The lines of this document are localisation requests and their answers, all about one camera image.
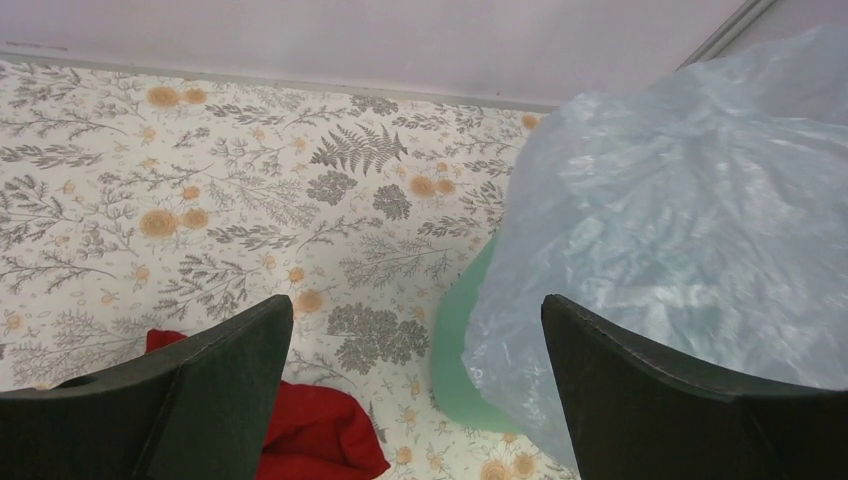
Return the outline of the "light blue plastic trash bag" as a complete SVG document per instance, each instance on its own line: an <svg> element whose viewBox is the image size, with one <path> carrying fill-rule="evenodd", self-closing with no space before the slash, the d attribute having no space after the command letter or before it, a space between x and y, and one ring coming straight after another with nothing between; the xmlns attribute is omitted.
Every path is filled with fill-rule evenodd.
<svg viewBox="0 0 848 480"><path fill-rule="evenodd" d="M578 465L549 295L711 364L847 395L847 31L584 93L521 150L462 354L483 398Z"/></svg>

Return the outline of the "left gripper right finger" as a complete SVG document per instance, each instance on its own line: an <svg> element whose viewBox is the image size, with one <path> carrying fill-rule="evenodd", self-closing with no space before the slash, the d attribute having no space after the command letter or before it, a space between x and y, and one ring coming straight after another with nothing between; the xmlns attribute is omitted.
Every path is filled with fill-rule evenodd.
<svg viewBox="0 0 848 480"><path fill-rule="evenodd" d="M843 479L847 395L729 370L561 295L541 307L584 479Z"/></svg>

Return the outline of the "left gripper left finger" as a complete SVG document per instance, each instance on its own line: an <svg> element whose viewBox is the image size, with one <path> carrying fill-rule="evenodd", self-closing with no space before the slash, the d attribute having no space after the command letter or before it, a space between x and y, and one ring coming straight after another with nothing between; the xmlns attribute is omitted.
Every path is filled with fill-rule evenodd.
<svg viewBox="0 0 848 480"><path fill-rule="evenodd" d="M272 296L49 390L1 396L5 479L252 479L293 329Z"/></svg>

